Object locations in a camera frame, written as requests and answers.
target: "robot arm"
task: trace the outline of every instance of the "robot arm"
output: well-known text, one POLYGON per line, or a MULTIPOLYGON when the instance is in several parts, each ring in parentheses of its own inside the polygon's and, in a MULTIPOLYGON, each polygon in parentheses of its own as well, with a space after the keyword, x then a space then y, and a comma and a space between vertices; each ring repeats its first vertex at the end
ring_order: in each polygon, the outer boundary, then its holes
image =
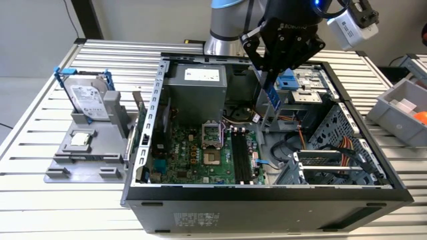
POLYGON ((240 35, 243 49, 259 71, 267 72, 263 89, 268 90, 285 69, 296 69, 324 47, 317 24, 328 19, 343 49, 377 33, 379 13, 368 0, 337 0, 341 10, 327 13, 332 0, 268 0, 259 27, 240 35), (264 42, 264 56, 256 49, 264 42))

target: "sticker label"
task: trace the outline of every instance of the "sticker label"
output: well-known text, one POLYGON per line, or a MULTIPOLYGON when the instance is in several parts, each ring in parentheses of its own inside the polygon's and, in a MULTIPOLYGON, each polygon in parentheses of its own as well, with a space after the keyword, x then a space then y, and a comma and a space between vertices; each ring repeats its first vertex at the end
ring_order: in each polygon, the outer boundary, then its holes
POLYGON ((253 118, 252 118, 252 122, 253 123, 257 123, 259 122, 259 120, 260 120, 260 115, 257 114, 257 113, 255 113, 255 116, 253 116, 253 118))
POLYGON ((184 73, 184 80, 218 82, 220 81, 220 70, 186 68, 185 73, 184 73))
POLYGON ((72 94, 82 114, 93 120, 108 120, 108 113, 98 90, 92 86, 72 85, 72 94))
POLYGON ((84 156, 72 156, 70 159, 73 160, 86 160, 84 156))
POLYGON ((214 227, 218 224, 218 212, 174 212, 174 224, 178 227, 214 227))

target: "gray storage bin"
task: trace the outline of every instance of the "gray storage bin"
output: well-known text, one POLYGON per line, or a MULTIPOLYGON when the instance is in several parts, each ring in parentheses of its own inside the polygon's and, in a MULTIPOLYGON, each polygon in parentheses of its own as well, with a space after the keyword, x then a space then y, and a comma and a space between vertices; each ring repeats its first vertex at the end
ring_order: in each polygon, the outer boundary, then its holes
POLYGON ((411 147, 427 147, 427 126, 413 118, 415 113, 424 111, 427 90, 403 79, 377 97, 367 118, 411 147))

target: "blue drive bracket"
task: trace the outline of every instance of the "blue drive bracket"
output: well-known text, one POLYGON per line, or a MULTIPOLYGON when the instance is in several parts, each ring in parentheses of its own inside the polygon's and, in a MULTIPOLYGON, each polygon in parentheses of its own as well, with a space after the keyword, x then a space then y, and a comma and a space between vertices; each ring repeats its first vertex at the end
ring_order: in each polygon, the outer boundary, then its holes
POLYGON ((74 68, 64 68, 62 71, 60 71, 60 70, 61 69, 57 66, 54 68, 54 70, 53 70, 53 76, 54 76, 56 81, 58 82, 58 86, 64 89, 66 97, 68 97, 68 99, 70 101, 70 105, 72 105, 73 111, 77 113, 78 111, 77 111, 77 108, 76 108, 74 103, 72 101, 72 97, 69 96, 66 88, 64 87, 64 80, 66 79, 68 76, 77 74, 77 69, 74 69, 74 68))
POLYGON ((281 101, 280 101, 280 97, 279 97, 279 94, 276 92, 276 89, 275 89, 275 86, 272 83, 268 85, 268 87, 264 91, 267 93, 268 101, 272 105, 273 112, 276 113, 279 110, 281 101))
MULTIPOLYGON (((89 76, 101 76, 105 78, 106 80, 106 88, 109 91, 114 91, 116 88, 114 88, 114 83, 113 83, 113 75, 112 73, 108 71, 108 69, 105 69, 104 72, 94 72, 94 71, 77 71, 76 68, 70 68, 70 67, 66 67, 61 70, 61 68, 57 66, 53 70, 53 76, 54 76, 54 79, 56 81, 58 82, 58 86, 64 89, 64 92, 66 94, 66 97, 70 101, 70 104, 72 104, 72 108, 73 108, 73 111, 74 113, 77 113, 77 108, 74 106, 74 103, 72 101, 72 98, 69 96, 69 93, 66 91, 66 88, 64 86, 64 81, 65 79, 70 76, 70 75, 89 75, 89 76)), ((88 117, 86 117, 86 122, 90 124, 93 122, 93 120, 88 117)))
POLYGON ((297 90, 300 88, 299 81, 295 78, 293 71, 288 68, 276 79, 281 90, 297 90))

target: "slotted aluminum table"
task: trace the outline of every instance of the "slotted aluminum table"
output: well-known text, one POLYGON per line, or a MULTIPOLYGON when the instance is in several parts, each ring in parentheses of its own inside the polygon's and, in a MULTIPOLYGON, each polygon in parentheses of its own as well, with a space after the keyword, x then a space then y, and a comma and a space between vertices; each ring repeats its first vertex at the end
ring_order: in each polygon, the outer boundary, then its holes
MULTIPOLYGON (((134 111, 132 91, 149 99, 160 52, 201 54, 200 44, 148 44, 88 40, 74 44, 60 63, 80 71, 113 74, 121 104, 134 111)), ((361 115, 391 86, 367 57, 324 50, 327 61, 361 115)), ((53 77, 46 81, 14 129, 0 146, 0 239, 427 239, 427 150, 409 148, 367 122, 381 150, 415 202, 349 233, 287 235, 149 235, 129 209, 120 207, 122 184, 44 183, 44 173, 70 125, 72 105, 53 77)))

